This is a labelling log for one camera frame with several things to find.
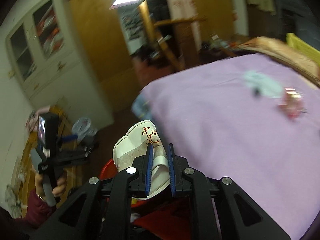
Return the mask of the wooden door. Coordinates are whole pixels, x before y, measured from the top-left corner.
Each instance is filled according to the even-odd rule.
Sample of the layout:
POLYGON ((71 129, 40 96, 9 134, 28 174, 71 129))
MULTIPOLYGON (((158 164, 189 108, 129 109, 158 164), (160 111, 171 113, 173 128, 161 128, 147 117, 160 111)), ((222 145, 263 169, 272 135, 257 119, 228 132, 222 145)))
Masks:
POLYGON ((99 82, 132 67, 113 0, 69 0, 73 22, 99 82))

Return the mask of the pink snack wrapper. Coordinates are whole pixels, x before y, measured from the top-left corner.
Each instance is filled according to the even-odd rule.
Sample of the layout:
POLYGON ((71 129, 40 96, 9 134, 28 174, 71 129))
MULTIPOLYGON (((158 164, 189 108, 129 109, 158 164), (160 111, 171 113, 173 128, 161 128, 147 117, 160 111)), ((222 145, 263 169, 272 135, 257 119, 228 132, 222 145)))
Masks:
POLYGON ((278 108, 291 120, 305 113, 303 94, 294 88, 285 87, 278 108))

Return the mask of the yellow cloth on chair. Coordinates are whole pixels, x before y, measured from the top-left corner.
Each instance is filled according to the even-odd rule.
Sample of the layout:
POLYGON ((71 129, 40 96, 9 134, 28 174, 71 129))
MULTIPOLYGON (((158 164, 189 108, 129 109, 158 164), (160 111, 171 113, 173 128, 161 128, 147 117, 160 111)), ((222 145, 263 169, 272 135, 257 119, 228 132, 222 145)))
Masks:
POLYGON ((294 33, 286 34, 286 42, 289 47, 300 51, 318 65, 320 64, 320 51, 298 38, 294 33))

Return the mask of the red mesh trash basket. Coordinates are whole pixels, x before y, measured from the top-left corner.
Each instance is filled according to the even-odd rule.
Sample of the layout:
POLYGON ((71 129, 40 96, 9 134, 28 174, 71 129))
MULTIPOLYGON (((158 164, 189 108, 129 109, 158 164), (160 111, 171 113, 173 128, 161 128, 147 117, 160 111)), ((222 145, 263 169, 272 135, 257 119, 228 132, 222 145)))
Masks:
MULTIPOLYGON (((110 159, 102 168, 99 179, 100 180, 105 180, 105 179, 110 179, 113 178, 117 175, 117 167, 114 164, 113 159, 110 159)), ((131 207, 132 208, 137 208, 142 206, 145 203, 144 200, 139 200, 137 198, 131 198, 131 207)))

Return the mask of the pink patterned curtain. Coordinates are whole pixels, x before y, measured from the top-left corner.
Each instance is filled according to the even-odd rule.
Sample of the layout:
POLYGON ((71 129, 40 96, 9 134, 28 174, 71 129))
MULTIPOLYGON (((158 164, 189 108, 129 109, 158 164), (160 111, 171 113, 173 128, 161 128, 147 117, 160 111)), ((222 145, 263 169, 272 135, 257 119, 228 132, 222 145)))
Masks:
POLYGON ((198 16, 194 0, 167 0, 172 20, 190 19, 198 16))

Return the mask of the white cabinet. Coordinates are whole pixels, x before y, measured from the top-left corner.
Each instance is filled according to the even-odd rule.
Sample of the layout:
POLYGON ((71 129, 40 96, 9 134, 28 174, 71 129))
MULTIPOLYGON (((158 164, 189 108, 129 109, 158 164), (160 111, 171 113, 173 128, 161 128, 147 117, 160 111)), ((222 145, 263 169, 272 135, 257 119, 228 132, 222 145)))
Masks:
POLYGON ((6 38, 10 64, 34 109, 60 106, 71 122, 88 117, 93 127, 113 123, 73 23, 69 0, 41 0, 6 38))

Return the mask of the purple bed sheet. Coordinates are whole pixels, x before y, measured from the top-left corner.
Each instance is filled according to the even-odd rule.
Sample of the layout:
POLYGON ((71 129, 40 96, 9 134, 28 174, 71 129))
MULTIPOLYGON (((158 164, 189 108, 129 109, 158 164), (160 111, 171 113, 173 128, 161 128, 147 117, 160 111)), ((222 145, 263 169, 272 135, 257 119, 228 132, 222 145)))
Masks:
POLYGON ((149 83, 141 92, 163 141, 210 178, 231 177, 292 239, 319 213, 319 90, 262 54, 205 64, 149 83), (303 95, 290 120, 279 99, 255 96, 259 74, 303 95))

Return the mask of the white crushed paper cup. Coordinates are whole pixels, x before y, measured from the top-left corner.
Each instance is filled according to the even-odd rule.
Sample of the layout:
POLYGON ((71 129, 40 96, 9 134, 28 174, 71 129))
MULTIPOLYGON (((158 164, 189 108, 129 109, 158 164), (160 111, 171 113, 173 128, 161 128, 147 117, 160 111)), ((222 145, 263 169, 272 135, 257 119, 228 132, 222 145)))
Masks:
POLYGON ((150 120, 136 123, 113 148, 113 161, 120 172, 131 167, 135 158, 145 155, 149 143, 153 145, 151 190, 149 196, 140 200, 154 197, 170 184, 168 158, 156 126, 150 120))

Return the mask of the light blue flat mask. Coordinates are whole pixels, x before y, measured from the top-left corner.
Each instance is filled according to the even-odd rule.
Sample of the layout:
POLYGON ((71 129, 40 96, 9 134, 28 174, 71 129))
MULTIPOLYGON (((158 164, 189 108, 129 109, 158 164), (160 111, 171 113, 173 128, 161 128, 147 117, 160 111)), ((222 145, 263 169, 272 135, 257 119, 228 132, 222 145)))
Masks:
POLYGON ((247 87, 251 88, 255 95, 272 99, 281 98, 283 95, 284 87, 268 75, 249 70, 244 73, 243 78, 247 87))

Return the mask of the brown satin pillow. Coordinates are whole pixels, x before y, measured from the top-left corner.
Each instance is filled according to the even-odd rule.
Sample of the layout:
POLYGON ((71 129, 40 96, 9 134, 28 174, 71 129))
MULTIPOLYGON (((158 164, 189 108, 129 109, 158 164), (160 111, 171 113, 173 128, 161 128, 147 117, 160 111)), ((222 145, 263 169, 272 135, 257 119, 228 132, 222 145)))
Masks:
POLYGON ((286 42, 261 36, 238 45, 238 48, 265 54, 274 61, 292 68, 314 86, 319 87, 319 65, 300 51, 289 47, 286 42))

